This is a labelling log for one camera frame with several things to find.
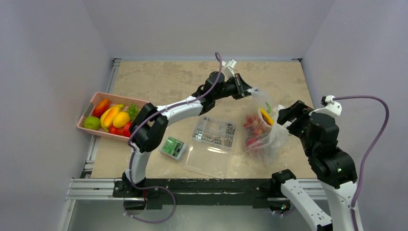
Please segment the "translucent printed plastic bag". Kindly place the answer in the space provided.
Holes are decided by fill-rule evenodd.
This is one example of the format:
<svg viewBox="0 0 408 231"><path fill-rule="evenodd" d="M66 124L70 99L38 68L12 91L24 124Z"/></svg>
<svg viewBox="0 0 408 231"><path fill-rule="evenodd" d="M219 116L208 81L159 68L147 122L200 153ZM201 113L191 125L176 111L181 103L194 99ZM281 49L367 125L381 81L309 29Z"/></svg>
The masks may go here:
<svg viewBox="0 0 408 231"><path fill-rule="evenodd" d="M271 164L288 140L289 132L277 123L280 110L285 107L275 104L270 94L259 88L249 89L252 101L246 109L243 122L246 138L245 151L263 164Z"/></svg>

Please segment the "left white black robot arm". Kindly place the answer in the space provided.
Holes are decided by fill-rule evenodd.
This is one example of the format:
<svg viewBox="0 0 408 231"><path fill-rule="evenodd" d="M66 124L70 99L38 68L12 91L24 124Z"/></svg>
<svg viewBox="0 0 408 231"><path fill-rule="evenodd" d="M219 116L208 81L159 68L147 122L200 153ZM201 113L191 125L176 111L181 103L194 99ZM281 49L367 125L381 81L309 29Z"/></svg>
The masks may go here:
<svg viewBox="0 0 408 231"><path fill-rule="evenodd" d="M236 100L251 95L252 87L239 73L225 79L221 71L212 72L205 83L188 98L176 103L155 106L145 104L130 126L128 146L131 148L127 170L122 175L125 191L132 197L142 194L142 181L150 154L162 142L170 125L189 117L201 116L216 105L216 100L232 97Z"/></svg>

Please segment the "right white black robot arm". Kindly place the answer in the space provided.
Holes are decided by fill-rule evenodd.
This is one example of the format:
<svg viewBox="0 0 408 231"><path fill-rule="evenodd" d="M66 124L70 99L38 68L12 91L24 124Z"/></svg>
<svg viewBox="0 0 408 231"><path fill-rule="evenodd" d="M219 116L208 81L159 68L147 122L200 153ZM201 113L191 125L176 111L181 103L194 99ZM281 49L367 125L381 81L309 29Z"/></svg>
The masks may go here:
<svg viewBox="0 0 408 231"><path fill-rule="evenodd" d="M301 213L313 231L361 231L363 226L357 203L357 172L354 160L338 147L339 128L335 118L342 106L329 100L312 109L302 101L278 110L277 125L283 125L301 141L312 171L326 193L330 214L327 215L305 192L288 169L272 174L270 190L284 196Z"/></svg>

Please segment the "yellow fake fruit in bag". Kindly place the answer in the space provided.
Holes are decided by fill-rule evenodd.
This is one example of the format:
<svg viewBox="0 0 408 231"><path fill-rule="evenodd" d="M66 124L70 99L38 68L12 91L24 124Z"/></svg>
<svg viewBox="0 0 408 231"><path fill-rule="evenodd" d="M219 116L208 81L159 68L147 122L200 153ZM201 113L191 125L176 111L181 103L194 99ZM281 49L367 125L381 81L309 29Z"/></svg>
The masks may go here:
<svg viewBox="0 0 408 231"><path fill-rule="evenodd" d="M263 108L259 109L262 119L264 120L264 122L269 125L272 126L274 124L274 120L272 119L272 117L268 114L267 111L265 111Z"/></svg>

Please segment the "red fake fruits in bag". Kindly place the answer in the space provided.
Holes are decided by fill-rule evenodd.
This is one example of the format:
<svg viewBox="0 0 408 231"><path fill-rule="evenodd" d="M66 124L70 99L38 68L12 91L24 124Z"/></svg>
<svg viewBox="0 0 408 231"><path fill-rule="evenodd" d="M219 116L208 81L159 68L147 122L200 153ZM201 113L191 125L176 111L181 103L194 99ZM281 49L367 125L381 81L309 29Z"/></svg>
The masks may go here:
<svg viewBox="0 0 408 231"><path fill-rule="evenodd" d="M269 143L272 126L267 125L262 116L258 114L246 115L243 128L247 134L245 140L247 149L260 148Z"/></svg>

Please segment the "green fake grapes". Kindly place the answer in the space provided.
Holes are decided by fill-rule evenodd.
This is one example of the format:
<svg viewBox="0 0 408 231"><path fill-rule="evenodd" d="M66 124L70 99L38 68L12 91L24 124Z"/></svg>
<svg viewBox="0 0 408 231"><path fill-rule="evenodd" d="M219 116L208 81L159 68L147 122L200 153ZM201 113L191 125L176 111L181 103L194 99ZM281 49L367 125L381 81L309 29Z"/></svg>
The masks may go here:
<svg viewBox="0 0 408 231"><path fill-rule="evenodd" d="M140 109L137 105L135 104L131 104L128 108L127 108L127 113L129 114L130 120L133 121L136 116L138 115Z"/></svg>

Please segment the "red fake apple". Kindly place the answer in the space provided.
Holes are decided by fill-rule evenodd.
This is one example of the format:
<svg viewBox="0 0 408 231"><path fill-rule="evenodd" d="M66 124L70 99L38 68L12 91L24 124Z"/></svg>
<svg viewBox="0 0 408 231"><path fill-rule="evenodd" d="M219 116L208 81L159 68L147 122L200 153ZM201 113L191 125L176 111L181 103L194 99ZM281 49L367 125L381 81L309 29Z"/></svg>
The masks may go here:
<svg viewBox="0 0 408 231"><path fill-rule="evenodd" d="M128 122L125 124L125 126L123 127L123 136L125 137L130 137L131 136L131 132L130 132L130 126L132 125L131 122Z"/></svg>

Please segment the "yellow fake lemon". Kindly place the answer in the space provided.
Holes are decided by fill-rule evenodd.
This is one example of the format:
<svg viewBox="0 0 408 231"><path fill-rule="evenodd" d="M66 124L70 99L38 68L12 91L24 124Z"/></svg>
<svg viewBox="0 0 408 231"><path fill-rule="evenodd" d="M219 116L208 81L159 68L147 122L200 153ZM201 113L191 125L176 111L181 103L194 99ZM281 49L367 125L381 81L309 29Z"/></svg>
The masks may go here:
<svg viewBox="0 0 408 231"><path fill-rule="evenodd" d="M130 121L130 115L128 112L119 112L113 119L112 125L115 128L122 128Z"/></svg>

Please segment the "red fake strawberries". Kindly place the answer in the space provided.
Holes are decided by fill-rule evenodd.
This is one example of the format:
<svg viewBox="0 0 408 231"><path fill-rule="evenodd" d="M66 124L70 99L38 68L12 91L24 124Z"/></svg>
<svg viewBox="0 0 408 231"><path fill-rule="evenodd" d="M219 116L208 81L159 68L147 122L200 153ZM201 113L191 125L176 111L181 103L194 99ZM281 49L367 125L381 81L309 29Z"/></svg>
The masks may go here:
<svg viewBox="0 0 408 231"><path fill-rule="evenodd" d="M118 136L123 136L124 128L116 128L114 125L111 125L109 127L109 133L118 135Z"/></svg>

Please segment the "red orange fake mango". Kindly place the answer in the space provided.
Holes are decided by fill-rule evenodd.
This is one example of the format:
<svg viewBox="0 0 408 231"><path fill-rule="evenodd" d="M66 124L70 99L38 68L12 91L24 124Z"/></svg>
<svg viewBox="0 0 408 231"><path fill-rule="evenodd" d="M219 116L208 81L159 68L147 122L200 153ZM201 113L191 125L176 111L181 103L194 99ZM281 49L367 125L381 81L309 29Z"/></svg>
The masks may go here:
<svg viewBox="0 0 408 231"><path fill-rule="evenodd" d="M103 99L94 108L92 115L94 117L100 118L109 108L110 108L110 100L109 99Z"/></svg>

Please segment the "orange yellow fake mango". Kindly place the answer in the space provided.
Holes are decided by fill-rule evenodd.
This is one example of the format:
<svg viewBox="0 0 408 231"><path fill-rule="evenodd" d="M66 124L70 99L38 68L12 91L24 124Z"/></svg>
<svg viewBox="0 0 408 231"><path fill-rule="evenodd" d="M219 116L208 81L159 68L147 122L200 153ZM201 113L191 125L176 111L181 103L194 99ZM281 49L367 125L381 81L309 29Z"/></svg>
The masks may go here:
<svg viewBox="0 0 408 231"><path fill-rule="evenodd" d="M113 124L114 117L119 112L121 112L121 110L122 109L119 106L114 106L109 110L109 112L107 113L107 115L105 116L105 118L103 120L104 128L108 129Z"/></svg>

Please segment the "green fake apple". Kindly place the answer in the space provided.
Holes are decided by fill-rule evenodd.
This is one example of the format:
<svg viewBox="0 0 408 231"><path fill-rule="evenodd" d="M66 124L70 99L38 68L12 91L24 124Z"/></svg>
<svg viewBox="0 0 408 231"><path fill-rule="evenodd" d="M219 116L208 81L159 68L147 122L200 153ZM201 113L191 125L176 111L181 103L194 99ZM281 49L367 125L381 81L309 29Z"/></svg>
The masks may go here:
<svg viewBox="0 0 408 231"><path fill-rule="evenodd" d="M83 127L91 130L98 130L101 127L101 121L98 117L89 116L85 119Z"/></svg>

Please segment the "clear plastic screw organizer box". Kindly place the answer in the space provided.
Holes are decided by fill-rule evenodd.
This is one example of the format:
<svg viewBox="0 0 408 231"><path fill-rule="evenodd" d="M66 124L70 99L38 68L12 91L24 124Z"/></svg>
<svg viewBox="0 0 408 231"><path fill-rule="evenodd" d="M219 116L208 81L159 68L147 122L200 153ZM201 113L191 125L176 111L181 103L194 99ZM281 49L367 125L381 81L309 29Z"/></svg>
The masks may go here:
<svg viewBox="0 0 408 231"><path fill-rule="evenodd" d="M216 179L223 179L232 153L237 125L214 117L198 118L183 168Z"/></svg>

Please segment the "green circuit board case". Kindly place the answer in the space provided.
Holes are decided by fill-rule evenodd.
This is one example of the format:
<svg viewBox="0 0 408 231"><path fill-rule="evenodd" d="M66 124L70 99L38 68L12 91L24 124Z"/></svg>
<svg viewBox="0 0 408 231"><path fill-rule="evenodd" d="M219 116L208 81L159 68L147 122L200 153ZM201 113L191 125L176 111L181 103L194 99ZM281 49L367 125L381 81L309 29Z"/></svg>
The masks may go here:
<svg viewBox="0 0 408 231"><path fill-rule="evenodd" d="M160 148L159 152L162 155L167 156L170 159L173 159L174 161L180 162L186 149L187 149L186 143L174 137L168 136L168 138Z"/></svg>

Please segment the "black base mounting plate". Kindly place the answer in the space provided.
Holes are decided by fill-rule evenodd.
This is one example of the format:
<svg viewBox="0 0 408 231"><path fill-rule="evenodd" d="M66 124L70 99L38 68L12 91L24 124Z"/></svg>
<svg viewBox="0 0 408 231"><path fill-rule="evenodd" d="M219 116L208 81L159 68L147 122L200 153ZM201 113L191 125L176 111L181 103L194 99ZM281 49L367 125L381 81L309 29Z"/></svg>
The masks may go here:
<svg viewBox="0 0 408 231"><path fill-rule="evenodd" d="M147 209L173 204L251 206L279 212L293 208L271 179L144 179L136 187L120 179L114 180L113 197L141 199Z"/></svg>

